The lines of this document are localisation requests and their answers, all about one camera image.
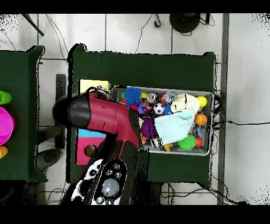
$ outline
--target pink box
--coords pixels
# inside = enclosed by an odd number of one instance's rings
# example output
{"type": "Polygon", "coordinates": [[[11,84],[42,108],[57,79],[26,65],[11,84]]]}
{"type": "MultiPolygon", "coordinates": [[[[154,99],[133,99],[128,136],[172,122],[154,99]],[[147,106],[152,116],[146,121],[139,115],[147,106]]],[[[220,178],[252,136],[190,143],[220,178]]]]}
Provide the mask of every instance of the pink box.
{"type": "Polygon", "coordinates": [[[90,158],[84,154],[84,149],[88,145],[95,145],[98,147],[105,137],[78,137],[77,145],[77,163],[76,165],[87,165],[90,158]]]}

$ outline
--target light blue cloth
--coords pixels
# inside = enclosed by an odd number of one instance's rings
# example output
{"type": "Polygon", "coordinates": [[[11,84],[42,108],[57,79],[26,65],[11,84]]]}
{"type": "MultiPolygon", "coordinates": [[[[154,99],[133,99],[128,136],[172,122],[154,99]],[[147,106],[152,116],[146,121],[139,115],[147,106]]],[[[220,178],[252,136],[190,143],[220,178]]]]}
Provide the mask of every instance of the light blue cloth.
{"type": "Polygon", "coordinates": [[[161,138],[161,144],[174,143],[187,137],[194,119],[193,109],[155,118],[155,127],[161,138]]]}

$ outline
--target gray button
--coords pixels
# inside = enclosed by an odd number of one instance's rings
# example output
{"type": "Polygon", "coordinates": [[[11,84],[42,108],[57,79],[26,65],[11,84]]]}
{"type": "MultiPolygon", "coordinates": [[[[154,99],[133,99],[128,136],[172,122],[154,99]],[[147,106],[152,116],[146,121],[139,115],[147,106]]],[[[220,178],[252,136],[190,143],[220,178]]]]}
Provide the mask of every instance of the gray button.
{"type": "Polygon", "coordinates": [[[107,170],[106,175],[107,175],[107,176],[112,175],[112,170],[107,170]]]}
{"type": "Polygon", "coordinates": [[[116,164],[113,165],[113,168],[116,169],[116,170],[119,170],[120,169],[120,165],[116,163],[116,164]]]}
{"type": "Polygon", "coordinates": [[[117,172],[117,173],[115,174],[115,177],[116,177],[117,179],[120,179],[120,178],[122,177],[122,174],[119,173],[119,172],[117,172]]]}
{"type": "Polygon", "coordinates": [[[97,204],[102,204],[104,202],[104,198],[103,197],[98,197],[96,200],[97,204]]]}
{"type": "Polygon", "coordinates": [[[103,182],[102,193],[106,197],[112,197],[119,191],[119,184],[115,179],[109,178],[103,182]]]}

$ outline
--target pink object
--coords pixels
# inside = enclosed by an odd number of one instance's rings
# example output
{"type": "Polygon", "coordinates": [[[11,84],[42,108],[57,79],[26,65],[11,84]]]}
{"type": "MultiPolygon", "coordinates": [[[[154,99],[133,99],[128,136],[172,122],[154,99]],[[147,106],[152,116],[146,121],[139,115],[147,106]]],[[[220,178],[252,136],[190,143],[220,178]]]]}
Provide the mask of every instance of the pink object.
{"type": "Polygon", "coordinates": [[[77,163],[76,165],[87,165],[90,158],[84,153],[84,149],[88,145],[99,147],[100,143],[105,140],[105,137],[78,137],[77,144],[77,163]]]}
{"type": "Polygon", "coordinates": [[[0,145],[9,140],[14,127],[13,117],[3,107],[0,107],[0,145]]]}
{"type": "Polygon", "coordinates": [[[133,110],[138,110],[138,106],[135,105],[135,104],[134,104],[134,105],[131,105],[130,107],[131,107],[133,110]]]}

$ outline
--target purple toy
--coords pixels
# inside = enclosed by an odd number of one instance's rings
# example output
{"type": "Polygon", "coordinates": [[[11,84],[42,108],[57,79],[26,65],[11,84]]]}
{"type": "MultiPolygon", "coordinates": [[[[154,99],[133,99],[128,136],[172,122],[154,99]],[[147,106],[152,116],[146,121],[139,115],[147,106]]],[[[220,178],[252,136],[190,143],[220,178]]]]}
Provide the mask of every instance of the purple toy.
{"type": "Polygon", "coordinates": [[[157,131],[151,117],[144,119],[144,122],[141,126],[141,133],[145,136],[146,139],[157,137],[157,131]]]}
{"type": "Polygon", "coordinates": [[[138,110],[139,114],[145,114],[146,113],[146,103],[145,102],[140,102],[138,104],[138,110]]]}

